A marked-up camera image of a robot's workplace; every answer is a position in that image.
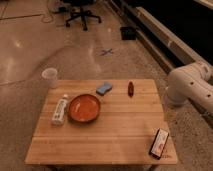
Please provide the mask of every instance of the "small bottle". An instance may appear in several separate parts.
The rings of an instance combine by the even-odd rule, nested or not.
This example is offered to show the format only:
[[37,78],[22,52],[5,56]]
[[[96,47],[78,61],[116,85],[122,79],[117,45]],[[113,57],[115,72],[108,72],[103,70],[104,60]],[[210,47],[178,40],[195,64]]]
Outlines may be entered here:
[[52,117],[53,125],[63,125],[64,123],[64,110],[67,106],[68,95],[64,94],[63,97],[58,101],[55,112]]
[[134,95],[134,85],[132,82],[129,82],[128,85],[128,95],[129,97],[132,97]]

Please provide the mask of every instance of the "table leg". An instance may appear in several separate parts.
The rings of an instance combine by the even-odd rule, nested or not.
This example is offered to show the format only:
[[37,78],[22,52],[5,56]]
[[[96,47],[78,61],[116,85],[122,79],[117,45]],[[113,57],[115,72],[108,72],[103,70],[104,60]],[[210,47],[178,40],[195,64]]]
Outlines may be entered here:
[[154,171],[158,165],[151,165],[151,167],[147,171]]
[[51,171],[59,171],[59,169],[53,165],[46,165],[46,167],[49,168]]

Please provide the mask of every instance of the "white cup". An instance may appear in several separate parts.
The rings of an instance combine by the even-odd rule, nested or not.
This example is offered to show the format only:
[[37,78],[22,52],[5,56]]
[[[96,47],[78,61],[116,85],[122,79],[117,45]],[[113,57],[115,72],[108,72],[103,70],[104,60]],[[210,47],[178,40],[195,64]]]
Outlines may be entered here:
[[42,72],[42,77],[47,80],[50,88],[58,86],[58,71],[55,68],[47,68]]

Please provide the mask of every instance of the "orange bowl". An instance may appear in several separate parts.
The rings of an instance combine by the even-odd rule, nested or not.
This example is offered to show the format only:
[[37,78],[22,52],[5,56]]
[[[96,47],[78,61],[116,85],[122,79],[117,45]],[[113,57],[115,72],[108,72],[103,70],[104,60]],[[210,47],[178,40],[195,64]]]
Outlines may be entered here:
[[77,96],[70,102],[69,117],[78,122],[90,122],[100,113],[101,103],[97,97],[90,94]]

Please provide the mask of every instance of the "wood grain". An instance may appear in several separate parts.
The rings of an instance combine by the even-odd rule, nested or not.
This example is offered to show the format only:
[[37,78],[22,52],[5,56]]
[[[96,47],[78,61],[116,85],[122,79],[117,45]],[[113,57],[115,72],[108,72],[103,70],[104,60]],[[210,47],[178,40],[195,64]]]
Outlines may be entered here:
[[[171,138],[164,157],[155,160],[148,155],[159,128],[169,131],[157,88],[153,80],[131,80],[135,95],[127,94],[130,80],[108,80],[113,89],[105,96],[95,94],[104,80],[60,80],[59,87],[49,91],[40,115],[26,164],[176,164],[177,156]],[[51,124],[51,117],[63,94],[70,100],[90,93],[101,101],[97,120],[88,124],[69,121],[63,126]]]

